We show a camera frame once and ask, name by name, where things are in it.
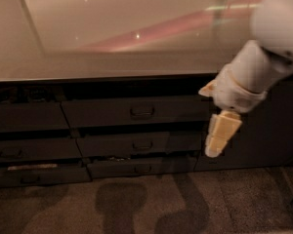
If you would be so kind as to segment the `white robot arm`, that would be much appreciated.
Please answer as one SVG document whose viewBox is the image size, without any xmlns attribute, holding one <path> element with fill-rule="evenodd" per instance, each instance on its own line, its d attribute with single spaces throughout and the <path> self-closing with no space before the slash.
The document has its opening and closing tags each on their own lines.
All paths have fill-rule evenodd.
<svg viewBox="0 0 293 234">
<path fill-rule="evenodd" d="M 205 154 L 219 156 L 242 125 L 241 116 L 293 74 L 293 0 L 262 0 L 250 19 L 254 36 L 198 93 L 221 109 L 210 118 Z"/>
</svg>

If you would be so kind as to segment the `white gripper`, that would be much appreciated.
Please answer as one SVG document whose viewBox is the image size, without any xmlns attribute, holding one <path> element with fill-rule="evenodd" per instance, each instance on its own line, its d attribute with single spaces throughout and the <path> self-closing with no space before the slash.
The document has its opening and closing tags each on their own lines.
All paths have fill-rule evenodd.
<svg viewBox="0 0 293 234">
<path fill-rule="evenodd" d="M 215 105 L 222 109 L 220 114 L 211 116 L 208 127 L 205 154 L 210 158 L 221 155 L 236 134 L 242 125 L 240 114 L 250 112 L 267 97 L 267 92 L 256 94 L 239 85 L 230 64 L 225 65 L 216 78 L 198 93 L 203 97 L 212 97 Z"/>
</svg>

